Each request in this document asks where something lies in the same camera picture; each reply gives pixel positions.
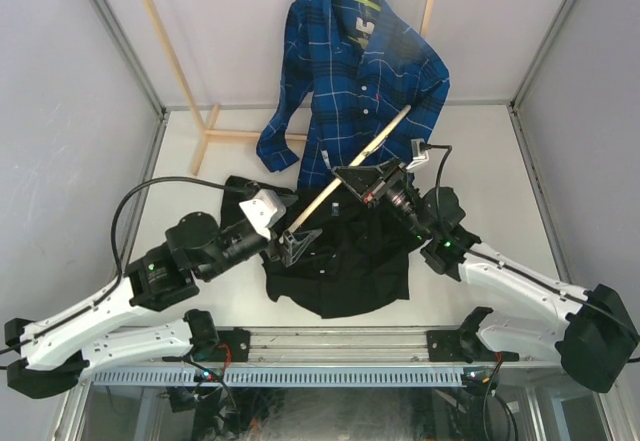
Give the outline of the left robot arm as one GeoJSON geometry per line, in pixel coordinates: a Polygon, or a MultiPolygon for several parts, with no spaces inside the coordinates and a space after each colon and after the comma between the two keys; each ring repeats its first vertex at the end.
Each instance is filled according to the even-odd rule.
{"type": "Polygon", "coordinates": [[[192,212],[166,231],[164,243],[87,299],[45,320],[6,322],[5,342],[19,355],[6,368],[7,385],[44,399],[98,371],[137,361],[209,360],[220,338],[208,311],[190,309],[154,327],[126,326],[197,296],[199,281],[209,282],[261,252],[292,265],[321,232],[260,234],[248,220],[222,229],[213,216],[192,212]]]}

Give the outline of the cream wooden hanger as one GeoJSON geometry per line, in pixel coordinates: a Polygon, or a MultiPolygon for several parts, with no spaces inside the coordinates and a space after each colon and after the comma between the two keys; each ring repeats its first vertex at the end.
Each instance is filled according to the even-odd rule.
{"type": "MultiPolygon", "coordinates": [[[[399,125],[399,123],[409,114],[411,106],[406,105],[383,129],[382,131],[369,142],[362,151],[354,158],[349,164],[349,167],[358,167],[362,162],[378,150],[386,141],[391,132],[399,125]]],[[[287,231],[291,234],[295,233],[304,222],[312,215],[312,213],[321,206],[321,204],[332,194],[340,185],[342,181],[335,176],[334,180],[329,183],[322,192],[302,211],[302,213],[295,219],[295,221],[287,228],[287,231]]]]}

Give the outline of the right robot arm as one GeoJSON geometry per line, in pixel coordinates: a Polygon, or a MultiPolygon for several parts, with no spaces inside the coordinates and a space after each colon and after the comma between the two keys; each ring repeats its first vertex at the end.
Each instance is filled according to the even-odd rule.
{"type": "Polygon", "coordinates": [[[557,362],[583,387],[611,390],[639,346],[639,332],[617,291],[587,289],[539,274],[492,249],[466,230],[466,213],[450,187],[421,194],[397,160],[336,167],[337,180],[365,205],[382,206],[422,242],[420,254],[437,274],[489,290],[511,314],[477,307],[458,329],[467,361],[512,353],[557,362]]]}

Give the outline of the black shirt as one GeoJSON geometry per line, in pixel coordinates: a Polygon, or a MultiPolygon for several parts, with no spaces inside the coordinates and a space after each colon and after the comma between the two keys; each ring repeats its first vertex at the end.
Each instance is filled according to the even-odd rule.
{"type": "Polygon", "coordinates": [[[368,208],[339,187],[303,228],[322,233],[294,265],[260,254],[271,301],[286,297],[332,319],[409,298],[409,253],[420,243],[384,206],[368,208]]]}

